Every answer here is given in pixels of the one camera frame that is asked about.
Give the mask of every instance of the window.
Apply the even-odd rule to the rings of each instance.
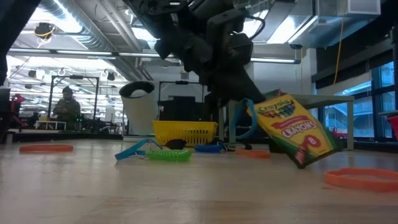
[[[354,137],[374,137],[371,96],[354,100]]]
[[[391,86],[394,84],[394,62],[387,63],[379,67],[381,74],[381,86]]]
[[[394,90],[394,63],[386,63],[371,70],[371,80],[336,93],[337,96],[354,96],[354,137],[359,141],[395,141],[394,131],[380,112],[396,110]],[[325,126],[336,136],[346,136],[347,104],[324,108]]]
[[[336,93],[338,96],[352,96],[371,91],[371,82],[365,82],[347,90]],[[347,103],[326,107],[326,126],[335,133],[347,133]],[[373,101],[371,96],[358,98],[354,101],[354,137],[374,137]]]
[[[383,93],[382,97],[382,111],[393,111],[396,109],[396,93],[391,91],[388,93]],[[392,138],[392,127],[390,122],[388,122],[385,116],[382,117],[382,128],[383,128],[383,135],[386,138]]]

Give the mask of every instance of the yellow plastic basket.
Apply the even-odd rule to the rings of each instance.
[[[217,123],[204,121],[153,121],[155,139],[161,145],[183,139],[187,146],[208,144],[216,136]]]

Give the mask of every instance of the man in beanie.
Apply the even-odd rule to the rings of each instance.
[[[58,101],[53,112],[57,119],[67,123],[68,130],[75,129],[77,117],[80,115],[80,104],[73,98],[73,91],[69,86],[62,90],[63,99]]]

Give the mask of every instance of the blue toy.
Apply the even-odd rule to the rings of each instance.
[[[249,131],[247,131],[246,133],[244,133],[244,134],[242,134],[242,135],[240,135],[240,136],[236,136],[236,139],[248,138],[248,137],[250,137],[250,135],[252,135],[252,134],[256,131],[256,129],[257,129],[257,114],[256,114],[256,112],[254,111],[254,103],[253,103],[253,101],[252,101],[252,100],[249,100],[249,99],[243,99],[243,100],[241,100],[239,106],[237,106],[236,111],[235,111],[235,116],[234,116],[234,119],[233,119],[233,122],[232,122],[232,127],[230,127],[230,128],[233,128],[233,129],[236,128],[236,123],[238,122],[238,119],[239,119],[239,117],[241,116],[241,113],[242,113],[242,111],[243,111],[243,109],[244,109],[244,105],[247,105],[248,108],[249,108],[250,111],[251,111],[251,114],[252,114],[252,116],[251,116],[251,117],[252,117],[252,124],[251,124],[251,128],[250,128]]]
[[[196,145],[193,147],[196,152],[207,152],[207,153],[220,153],[222,149],[226,149],[224,144],[217,145]]]
[[[145,151],[138,150],[138,149],[141,148],[142,146],[144,146],[144,144],[147,143],[147,142],[154,143],[157,147],[159,147],[160,149],[163,149],[162,146],[157,144],[154,140],[152,140],[152,139],[143,139],[143,140],[137,142],[137,144],[131,146],[129,149],[126,149],[123,152],[117,153],[116,155],[114,155],[114,157],[117,160],[121,160],[121,159],[125,159],[127,157],[130,157],[130,156],[133,156],[133,155],[144,156],[145,155]]]

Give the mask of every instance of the orange ring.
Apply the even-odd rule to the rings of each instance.
[[[237,154],[249,156],[253,158],[260,158],[260,159],[268,159],[270,158],[271,154],[269,151],[265,150],[245,150],[245,149],[237,149]]]
[[[19,152],[72,152],[73,146],[63,145],[34,145],[21,146]]]
[[[375,176],[379,179],[345,177],[343,175]],[[343,168],[325,172],[325,182],[349,189],[393,192],[398,191],[398,172],[372,168]]]

